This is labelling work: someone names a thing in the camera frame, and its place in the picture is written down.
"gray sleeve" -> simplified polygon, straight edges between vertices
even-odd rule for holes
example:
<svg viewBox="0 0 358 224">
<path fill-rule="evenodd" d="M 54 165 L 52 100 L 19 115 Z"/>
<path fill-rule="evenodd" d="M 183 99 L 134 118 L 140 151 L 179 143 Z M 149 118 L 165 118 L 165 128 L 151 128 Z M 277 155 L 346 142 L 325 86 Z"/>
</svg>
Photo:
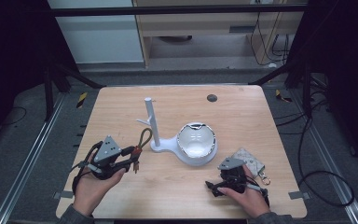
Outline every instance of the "gray sleeve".
<svg viewBox="0 0 358 224">
<path fill-rule="evenodd" d="M 66 211 L 62 214 L 60 220 L 57 224 L 93 224 L 94 218 L 85 217 L 75 210 L 75 208 L 70 205 Z"/>
<path fill-rule="evenodd" d="M 292 224 L 294 223 L 292 216 L 278 216 L 276 213 L 269 212 L 255 219 L 257 224 Z"/>
</svg>

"table surface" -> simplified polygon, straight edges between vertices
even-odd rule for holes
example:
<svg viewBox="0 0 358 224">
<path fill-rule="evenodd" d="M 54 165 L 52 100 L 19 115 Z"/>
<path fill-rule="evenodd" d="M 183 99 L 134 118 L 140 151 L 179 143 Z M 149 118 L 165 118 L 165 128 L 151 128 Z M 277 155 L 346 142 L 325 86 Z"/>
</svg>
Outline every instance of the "table surface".
<svg viewBox="0 0 358 224">
<path fill-rule="evenodd" d="M 207 96 L 217 96 L 209 102 Z M 293 171 L 263 90 L 259 86 L 136 86 L 100 90 L 74 164 L 84 160 L 97 142 L 111 135 L 122 148 L 135 146 L 147 126 L 145 97 L 153 106 L 161 138 L 176 136 L 189 122 L 208 124 L 214 131 L 218 150 L 206 165 L 182 163 L 173 153 L 156 153 L 150 144 L 140 157 L 140 170 L 131 169 L 110 189 L 94 211 L 97 218 L 247 218 L 241 207 L 226 196 L 214 197 L 205 181 L 219 183 L 217 166 L 240 147 L 265 163 L 271 178 L 268 189 L 271 211 L 301 218 L 307 214 L 302 199 L 291 200 L 288 192 L 298 191 Z M 64 190 L 71 190 L 78 170 L 68 176 Z M 257 182 L 263 186 L 260 178 Z M 61 198 L 60 217 L 73 199 Z"/>
</svg>

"white stand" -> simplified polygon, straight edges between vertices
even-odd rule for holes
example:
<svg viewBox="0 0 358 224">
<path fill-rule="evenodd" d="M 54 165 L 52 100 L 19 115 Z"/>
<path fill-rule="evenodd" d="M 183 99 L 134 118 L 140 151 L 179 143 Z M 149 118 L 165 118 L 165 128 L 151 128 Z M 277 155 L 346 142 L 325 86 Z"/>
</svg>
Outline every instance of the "white stand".
<svg viewBox="0 0 358 224">
<path fill-rule="evenodd" d="M 190 158 L 185 154 L 185 152 L 181 148 L 179 148 L 177 142 L 178 141 L 177 135 L 170 139 L 159 138 L 152 99 L 150 97 L 146 97 L 145 104 L 146 104 L 148 119 L 147 121 L 137 119 L 137 121 L 151 127 L 153 132 L 153 140 L 150 142 L 150 146 L 154 152 L 164 152 L 164 151 L 172 152 L 179 158 L 179 160 L 181 160 L 182 162 L 188 165 L 193 165 L 193 166 L 204 165 L 213 159 L 217 151 L 217 142 L 215 142 L 214 150 L 207 156 L 203 158 Z"/>
</svg>

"person's right hand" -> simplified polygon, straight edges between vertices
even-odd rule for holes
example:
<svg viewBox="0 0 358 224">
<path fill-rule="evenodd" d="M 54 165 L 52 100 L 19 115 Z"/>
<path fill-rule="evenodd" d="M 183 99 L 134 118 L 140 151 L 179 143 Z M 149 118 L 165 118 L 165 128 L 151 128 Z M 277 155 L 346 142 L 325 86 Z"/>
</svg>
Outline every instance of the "person's right hand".
<svg viewBox="0 0 358 224">
<path fill-rule="evenodd" d="M 249 168 L 244 164 L 243 170 L 247 176 L 252 176 Z M 239 203 L 243 210 L 252 218 L 259 217 L 263 214 L 270 212 L 261 192 L 246 188 L 244 193 L 238 193 L 237 191 L 229 188 L 218 188 L 220 192 Z"/>
</svg>

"metal bracket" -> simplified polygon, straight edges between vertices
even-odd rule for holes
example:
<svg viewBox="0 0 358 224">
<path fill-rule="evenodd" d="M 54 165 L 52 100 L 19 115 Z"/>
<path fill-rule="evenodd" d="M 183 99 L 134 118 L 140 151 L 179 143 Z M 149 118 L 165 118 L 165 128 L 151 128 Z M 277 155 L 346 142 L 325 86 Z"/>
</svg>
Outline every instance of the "metal bracket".
<svg viewBox="0 0 358 224">
<path fill-rule="evenodd" d="M 60 199 L 60 198 L 73 198 L 74 193 L 72 191 L 63 190 L 62 192 L 55 192 L 53 194 L 53 199 Z"/>
<path fill-rule="evenodd" d="M 109 158 L 117 156 L 121 153 L 121 148 L 113 140 L 112 136 L 107 135 L 97 155 L 94 157 L 94 162 L 100 167 L 105 166 L 109 162 Z"/>
<path fill-rule="evenodd" d="M 299 199 L 302 198 L 304 200 L 310 199 L 310 194 L 308 192 L 301 192 L 301 191 L 296 191 L 296 192 L 289 192 L 289 196 L 291 200 L 294 199 Z"/>
<path fill-rule="evenodd" d="M 243 160 L 227 157 L 220 165 L 217 167 L 219 170 L 229 170 L 235 167 L 239 167 L 245 164 Z"/>
</svg>

